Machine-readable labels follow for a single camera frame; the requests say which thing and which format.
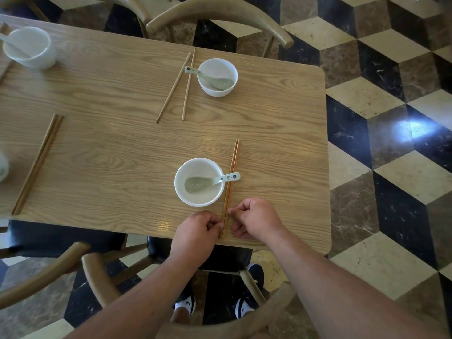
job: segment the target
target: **forearm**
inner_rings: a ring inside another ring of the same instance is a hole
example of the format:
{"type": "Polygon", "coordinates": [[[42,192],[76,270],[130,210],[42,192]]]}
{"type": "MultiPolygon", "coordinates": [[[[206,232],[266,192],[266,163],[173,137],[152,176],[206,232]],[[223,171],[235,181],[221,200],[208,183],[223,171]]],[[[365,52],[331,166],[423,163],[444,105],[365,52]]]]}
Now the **forearm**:
{"type": "Polygon", "coordinates": [[[196,268],[169,257],[148,277],[67,338],[153,338],[196,268]]]}
{"type": "Polygon", "coordinates": [[[280,231],[267,243],[323,338],[436,338],[388,297],[280,231]]]}

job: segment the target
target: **left hand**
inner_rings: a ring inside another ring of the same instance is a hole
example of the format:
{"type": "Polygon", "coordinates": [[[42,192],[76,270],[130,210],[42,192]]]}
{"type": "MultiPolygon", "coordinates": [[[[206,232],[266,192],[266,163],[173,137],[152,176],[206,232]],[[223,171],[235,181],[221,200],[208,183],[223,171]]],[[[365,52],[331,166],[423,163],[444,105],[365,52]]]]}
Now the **left hand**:
{"type": "Polygon", "coordinates": [[[177,228],[169,258],[197,270],[209,258],[223,227],[220,217],[208,210],[193,213],[177,228]]]}

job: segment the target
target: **wooden table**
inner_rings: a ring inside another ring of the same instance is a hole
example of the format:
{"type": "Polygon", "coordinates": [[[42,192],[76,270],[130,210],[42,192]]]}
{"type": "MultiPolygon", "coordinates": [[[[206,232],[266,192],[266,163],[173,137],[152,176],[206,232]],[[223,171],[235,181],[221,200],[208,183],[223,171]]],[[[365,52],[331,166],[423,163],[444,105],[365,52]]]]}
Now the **wooden table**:
{"type": "MultiPolygon", "coordinates": [[[[0,84],[0,150],[12,172],[0,184],[0,215],[10,217],[52,114],[65,116],[20,220],[172,238],[198,209],[180,201],[174,175],[206,157],[228,171],[241,140],[230,205],[269,199],[285,226],[317,251],[331,248],[325,82],[319,67],[197,49],[195,66],[232,62],[231,94],[210,97],[187,75],[155,123],[192,47],[0,16],[10,27],[39,26],[58,47],[57,64],[17,63],[0,84]]],[[[224,194],[207,209],[221,214],[224,194]]],[[[253,240],[224,245],[265,248],[253,240]]]]}

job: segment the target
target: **hand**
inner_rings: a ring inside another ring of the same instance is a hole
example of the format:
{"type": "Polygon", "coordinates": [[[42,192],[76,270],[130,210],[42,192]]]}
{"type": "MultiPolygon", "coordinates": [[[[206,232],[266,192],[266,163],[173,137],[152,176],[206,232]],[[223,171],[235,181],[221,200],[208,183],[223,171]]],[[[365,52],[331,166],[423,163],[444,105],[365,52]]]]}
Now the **hand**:
{"type": "Polygon", "coordinates": [[[169,258],[197,270],[209,258],[223,227],[218,215],[207,210],[193,213],[178,226],[169,258]]]}
{"type": "Polygon", "coordinates": [[[254,237],[267,244],[275,232],[286,230],[272,204],[263,198],[246,198],[227,212],[235,219],[231,229],[236,238],[254,237]]]}

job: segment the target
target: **marble floor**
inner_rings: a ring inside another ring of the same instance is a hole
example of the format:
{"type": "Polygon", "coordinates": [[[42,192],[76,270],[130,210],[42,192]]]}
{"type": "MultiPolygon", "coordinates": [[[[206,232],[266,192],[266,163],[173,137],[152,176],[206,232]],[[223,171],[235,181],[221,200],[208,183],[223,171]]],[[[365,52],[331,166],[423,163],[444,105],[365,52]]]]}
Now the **marble floor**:
{"type": "MultiPolygon", "coordinates": [[[[153,16],[184,0],[141,0],[153,16]]],[[[438,0],[245,0],[285,28],[294,45],[270,58],[325,71],[330,157],[328,256],[395,300],[427,326],[452,329],[452,54],[438,0]]],[[[48,0],[53,22],[141,36],[127,9],[91,0],[48,0]]],[[[26,7],[17,16],[33,17],[26,7]]],[[[262,32],[220,21],[180,22],[179,43],[258,56],[262,32]]],[[[166,33],[155,39],[166,40],[166,33]]],[[[7,234],[1,237],[6,245],[7,234]]],[[[128,245],[144,242],[131,235],[128,245]]],[[[115,274],[146,251],[113,262],[115,274]]],[[[1,289],[49,259],[0,261],[1,289]]],[[[265,288],[286,280],[271,252],[253,252],[265,288]]],[[[153,267],[121,285],[125,291],[153,267]]],[[[234,277],[198,273],[193,324],[234,318],[234,277]]],[[[83,272],[0,311],[2,338],[60,338],[98,312],[83,272]]],[[[276,338],[317,338],[295,299],[270,331],[276,338]]]]}

